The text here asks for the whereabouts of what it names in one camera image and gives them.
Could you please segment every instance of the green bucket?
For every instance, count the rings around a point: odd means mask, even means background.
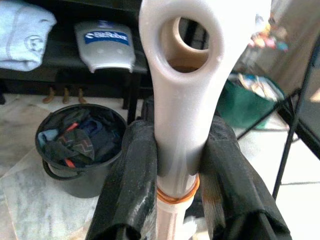
[[[284,93],[270,79],[267,79],[268,84],[276,90],[281,99],[284,98]],[[250,91],[233,81],[227,80],[220,98],[217,103],[216,110],[221,117],[230,126],[235,128],[248,128],[259,120],[263,115],[270,111],[276,104],[276,101],[261,97],[260,95]],[[267,123],[266,119],[260,123],[257,128],[263,129]]]

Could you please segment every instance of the tile floor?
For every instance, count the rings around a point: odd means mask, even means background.
[[[0,105],[1,240],[83,240],[98,200],[63,192],[43,171],[35,149],[35,132],[50,112],[66,106],[62,97],[49,104],[42,103],[43,97],[6,94],[6,104]],[[86,100],[112,108],[127,118],[121,99]],[[77,98],[72,97],[69,105],[77,103]],[[141,106],[139,101],[137,113]],[[275,183],[286,136],[285,130],[252,131],[239,142],[269,191]],[[302,141],[294,143],[276,201],[293,240],[320,239],[319,173],[320,161]]]

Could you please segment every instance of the white plastic part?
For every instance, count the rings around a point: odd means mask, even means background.
[[[255,28],[254,0],[143,0],[139,31],[154,90],[158,187],[181,198],[193,187],[217,101]],[[208,32],[208,50],[187,46],[179,18]],[[188,73],[179,70],[195,70]]]
[[[169,204],[157,199],[156,240],[188,240],[192,237],[193,232],[184,231],[183,223],[193,200],[192,197],[186,202]]]

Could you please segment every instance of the white towel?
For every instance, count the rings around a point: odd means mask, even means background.
[[[20,0],[0,0],[0,68],[31,71],[42,63],[55,16]]]

